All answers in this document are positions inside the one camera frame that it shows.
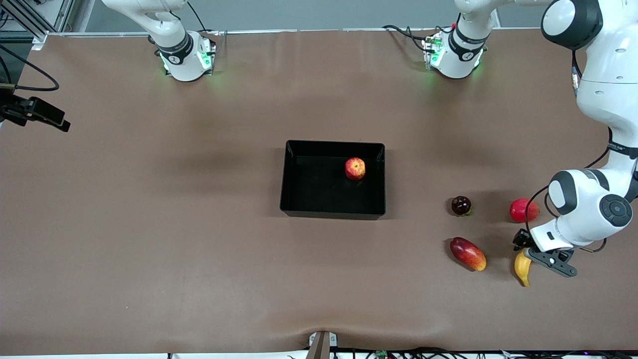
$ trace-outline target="yellow banana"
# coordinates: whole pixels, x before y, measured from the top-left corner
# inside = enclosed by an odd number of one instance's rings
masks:
[[[530,272],[531,259],[525,257],[525,249],[521,249],[514,259],[514,271],[521,280],[523,287],[529,287],[530,281],[527,279],[527,275]]]

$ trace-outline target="black end effector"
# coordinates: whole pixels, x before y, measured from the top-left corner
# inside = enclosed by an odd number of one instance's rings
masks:
[[[9,120],[16,125],[26,126],[27,121],[38,121],[53,126],[62,132],[69,132],[71,123],[64,119],[64,111],[38,97],[25,99],[3,89],[0,95],[0,122]]]
[[[574,255],[573,250],[550,250],[548,252],[541,252],[536,246],[536,243],[534,243],[531,234],[525,229],[520,229],[518,233],[516,233],[512,243],[514,244],[515,251],[528,248],[525,256],[548,270],[568,278],[578,274],[576,268],[567,264]]]

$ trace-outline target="red apple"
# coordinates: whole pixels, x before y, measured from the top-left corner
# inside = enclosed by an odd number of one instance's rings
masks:
[[[461,237],[454,237],[450,242],[450,249],[454,257],[476,271],[482,271],[487,266],[485,254],[472,242]]]
[[[529,201],[529,198],[519,198],[512,202],[512,205],[510,206],[510,216],[512,216],[514,222],[525,222],[525,207],[527,207],[527,202]],[[539,213],[540,209],[538,208],[538,205],[534,202],[530,203],[530,207],[527,210],[527,220],[529,222],[535,220]]]
[[[353,157],[346,161],[346,177],[358,181],[366,175],[366,163],[361,158]]]

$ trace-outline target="tabletop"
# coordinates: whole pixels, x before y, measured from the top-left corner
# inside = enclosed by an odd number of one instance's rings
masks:
[[[61,88],[18,94],[71,130],[0,131],[0,354],[284,351],[317,330],[369,349],[635,349],[635,223],[576,253],[572,279],[535,265],[522,287],[512,271],[511,201],[606,145],[575,104],[568,50],[495,31],[450,80],[396,33],[220,47],[191,83],[164,76],[145,38],[50,36],[29,56]],[[282,213],[289,139],[383,143],[387,214]],[[447,211],[457,195],[472,217]],[[452,258],[455,236],[485,271]]]

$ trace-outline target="black tray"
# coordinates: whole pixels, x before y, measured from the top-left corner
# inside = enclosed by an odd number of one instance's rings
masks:
[[[351,157],[366,163],[359,181],[346,177]],[[279,208],[294,217],[379,218],[385,214],[385,146],[287,141]]]

